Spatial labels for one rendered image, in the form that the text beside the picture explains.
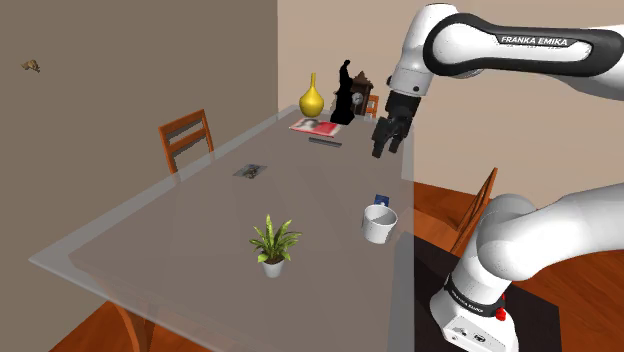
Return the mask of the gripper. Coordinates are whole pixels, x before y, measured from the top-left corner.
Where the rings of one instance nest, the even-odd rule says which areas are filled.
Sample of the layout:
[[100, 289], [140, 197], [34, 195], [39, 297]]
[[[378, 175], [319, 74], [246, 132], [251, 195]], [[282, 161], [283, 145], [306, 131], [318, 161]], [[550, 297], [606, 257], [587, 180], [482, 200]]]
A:
[[371, 139], [373, 140], [372, 156], [380, 158], [384, 146], [392, 137], [389, 151], [396, 153], [402, 141], [407, 137], [412, 122], [422, 98], [409, 96], [396, 91], [389, 93], [385, 105], [388, 119], [380, 117]]

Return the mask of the brown mantel clock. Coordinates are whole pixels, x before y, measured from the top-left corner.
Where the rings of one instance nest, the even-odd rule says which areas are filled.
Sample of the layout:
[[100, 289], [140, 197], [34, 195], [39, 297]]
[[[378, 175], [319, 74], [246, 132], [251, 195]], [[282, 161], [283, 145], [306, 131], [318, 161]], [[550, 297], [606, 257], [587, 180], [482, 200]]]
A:
[[366, 113], [368, 99], [373, 88], [374, 85], [363, 71], [360, 71], [353, 78], [351, 91], [354, 97], [356, 97], [356, 102], [352, 104], [352, 111], [355, 115], [364, 115]]

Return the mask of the black figure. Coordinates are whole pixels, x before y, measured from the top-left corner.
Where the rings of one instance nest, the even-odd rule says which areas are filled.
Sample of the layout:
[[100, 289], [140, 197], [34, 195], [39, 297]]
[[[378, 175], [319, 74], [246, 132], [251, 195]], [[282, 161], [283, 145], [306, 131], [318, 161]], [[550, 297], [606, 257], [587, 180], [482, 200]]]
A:
[[336, 92], [335, 109], [331, 114], [330, 121], [335, 124], [349, 125], [354, 119], [355, 114], [351, 110], [352, 96], [351, 92], [353, 79], [348, 72], [350, 60], [346, 59], [339, 69], [339, 89]]

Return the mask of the red book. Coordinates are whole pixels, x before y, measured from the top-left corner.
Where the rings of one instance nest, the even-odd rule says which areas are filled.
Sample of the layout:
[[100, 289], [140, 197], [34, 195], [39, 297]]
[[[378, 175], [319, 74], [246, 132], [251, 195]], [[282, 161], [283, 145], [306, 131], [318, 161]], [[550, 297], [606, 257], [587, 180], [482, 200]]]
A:
[[316, 118], [301, 118], [291, 125], [290, 129], [297, 132], [333, 138], [341, 129], [341, 125]]

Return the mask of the yellow vase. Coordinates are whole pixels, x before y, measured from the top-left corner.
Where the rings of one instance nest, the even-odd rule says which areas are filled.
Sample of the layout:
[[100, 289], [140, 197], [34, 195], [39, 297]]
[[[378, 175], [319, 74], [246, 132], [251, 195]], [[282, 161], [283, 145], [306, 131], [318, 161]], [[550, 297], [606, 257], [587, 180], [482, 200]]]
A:
[[316, 73], [310, 77], [308, 90], [299, 99], [301, 113], [308, 118], [315, 118], [321, 114], [324, 108], [324, 99], [316, 89]]

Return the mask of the white cup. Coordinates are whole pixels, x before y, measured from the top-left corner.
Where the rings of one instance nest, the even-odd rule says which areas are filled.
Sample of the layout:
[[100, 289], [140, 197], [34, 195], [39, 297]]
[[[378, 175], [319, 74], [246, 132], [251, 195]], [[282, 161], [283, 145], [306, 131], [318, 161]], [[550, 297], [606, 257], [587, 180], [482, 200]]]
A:
[[374, 244], [385, 244], [398, 222], [397, 214], [385, 205], [373, 204], [364, 209], [361, 230]]

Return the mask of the flat grey tablet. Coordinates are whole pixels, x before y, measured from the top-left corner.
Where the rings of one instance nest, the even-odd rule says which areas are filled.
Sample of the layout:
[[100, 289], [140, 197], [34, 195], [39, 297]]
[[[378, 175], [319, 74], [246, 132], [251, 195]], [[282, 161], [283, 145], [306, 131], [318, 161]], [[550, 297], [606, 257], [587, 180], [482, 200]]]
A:
[[264, 165], [247, 164], [235, 173], [235, 176], [254, 179], [266, 169]]

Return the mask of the green plant in white pot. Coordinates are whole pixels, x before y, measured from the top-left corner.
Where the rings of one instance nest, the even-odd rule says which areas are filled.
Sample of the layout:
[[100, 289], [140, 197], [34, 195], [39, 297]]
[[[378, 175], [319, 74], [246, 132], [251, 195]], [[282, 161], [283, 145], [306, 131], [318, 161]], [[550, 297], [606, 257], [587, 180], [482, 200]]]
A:
[[254, 226], [256, 238], [249, 240], [257, 252], [257, 262], [262, 265], [263, 271], [268, 278], [277, 278], [282, 272], [286, 261], [291, 260], [289, 249], [299, 242], [301, 232], [290, 231], [291, 220], [283, 222], [280, 226], [273, 225], [269, 214], [265, 218], [265, 228]]

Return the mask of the glass dining table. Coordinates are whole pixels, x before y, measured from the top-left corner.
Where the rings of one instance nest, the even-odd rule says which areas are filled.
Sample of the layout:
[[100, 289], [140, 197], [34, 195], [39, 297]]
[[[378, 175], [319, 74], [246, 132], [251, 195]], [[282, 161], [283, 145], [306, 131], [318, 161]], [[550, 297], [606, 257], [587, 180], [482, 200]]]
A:
[[[281, 113], [32, 257], [32, 262], [213, 352], [414, 352], [413, 187], [371, 154], [357, 119], [340, 148]], [[266, 166], [254, 179], [235, 176]], [[361, 230], [377, 194], [398, 216]], [[301, 232], [277, 278], [249, 240], [269, 214]]]

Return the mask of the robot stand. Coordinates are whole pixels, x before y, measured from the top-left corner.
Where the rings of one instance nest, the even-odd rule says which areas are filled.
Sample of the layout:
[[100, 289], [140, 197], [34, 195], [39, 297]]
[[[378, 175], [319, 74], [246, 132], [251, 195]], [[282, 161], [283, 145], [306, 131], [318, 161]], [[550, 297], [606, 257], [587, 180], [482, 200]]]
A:
[[[459, 258], [418, 237], [413, 238], [415, 352], [465, 352], [446, 342], [430, 313], [433, 294], [443, 287]], [[507, 315], [515, 322], [519, 352], [563, 352], [559, 308], [515, 285], [506, 292]]]

